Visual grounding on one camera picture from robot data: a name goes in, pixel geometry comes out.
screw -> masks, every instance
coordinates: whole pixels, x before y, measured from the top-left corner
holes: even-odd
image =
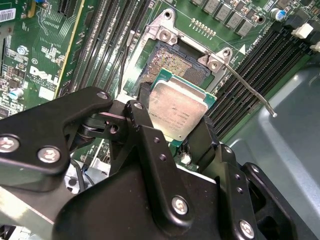
[[[171,204],[177,214],[180,214],[180,215],[187,214],[188,205],[187,205],[186,201],[183,200],[181,197],[175,196],[174,198],[172,198]]]
[[[143,109],[143,108],[144,108],[144,107],[141,105],[140,102],[135,102],[133,105],[134,105],[137,109]]]
[[[105,92],[103,91],[100,91],[96,94],[99,98],[102,98],[102,99],[108,99],[108,96]]]
[[[52,164],[60,159],[60,152],[53,147],[44,147],[38,151],[38,158],[47,164]]]
[[[18,149],[19,141],[12,136],[0,137],[0,153],[11,153]]]
[[[244,221],[244,220],[241,220],[240,221],[240,228],[243,232],[243,234],[248,238],[248,239],[253,239],[255,237],[255,232],[254,230],[252,229],[251,225]]]
[[[255,171],[256,173],[259,172],[259,169],[255,165],[251,165],[251,167],[252,167],[253,171]]]
[[[230,149],[230,147],[225,146],[224,149],[225,149],[228,153],[232,154],[232,150]]]

black mechanical arm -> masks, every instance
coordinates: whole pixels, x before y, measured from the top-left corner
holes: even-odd
[[[258,166],[237,163],[209,119],[187,139],[199,173],[177,168],[141,96],[124,104],[87,87],[0,121],[6,189],[49,194],[70,153],[110,141],[110,177],[62,207],[52,239],[317,239]]]

barcode label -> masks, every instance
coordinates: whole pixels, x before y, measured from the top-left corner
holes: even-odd
[[[10,8],[10,9],[0,11],[0,23],[15,19],[15,17],[16,17],[15,8]]]

white connector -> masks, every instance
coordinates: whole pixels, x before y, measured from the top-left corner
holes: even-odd
[[[316,45],[311,45],[310,48],[311,48],[313,51],[320,52],[320,41],[318,41],[318,42],[316,43]]]
[[[300,39],[306,39],[313,29],[314,28],[310,26],[310,24],[305,23],[297,29],[293,30],[291,34]]]

motherboard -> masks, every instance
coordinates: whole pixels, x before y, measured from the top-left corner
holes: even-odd
[[[269,99],[320,51],[319,17],[314,0],[4,0],[0,117],[88,86],[136,98],[165,69],[181,80],[172,84],[212,96],[203,114],[226,139],[261,103],[217,58]],[[73,157],[107,163],[109,143]]]

